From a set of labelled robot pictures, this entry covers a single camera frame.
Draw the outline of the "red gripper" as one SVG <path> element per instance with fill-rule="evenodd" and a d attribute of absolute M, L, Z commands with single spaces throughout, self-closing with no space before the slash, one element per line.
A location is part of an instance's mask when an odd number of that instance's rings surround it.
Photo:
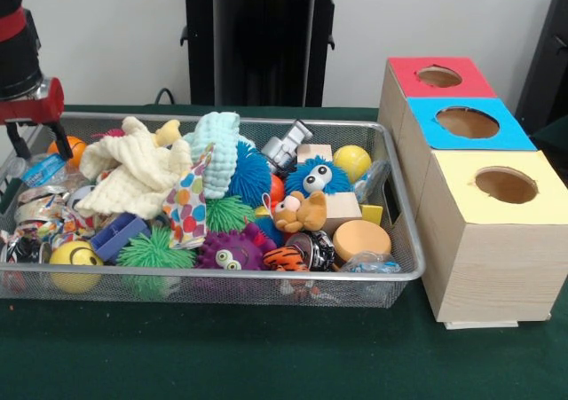
<path fill-rule="evenodd" d="M 1 101 L 1 123 L 5 124 L 8 138 L 16 155 L 24 160 L 31 158 L 28 144 L 19 134 L 18 127 L 46 124 L 57 147 L 58 155 L 71 160 L 74 155 L 67 133 L 59 122 L 64 110 L 64 92 L 58 78 L 44 78 L 23 96 Z"/>

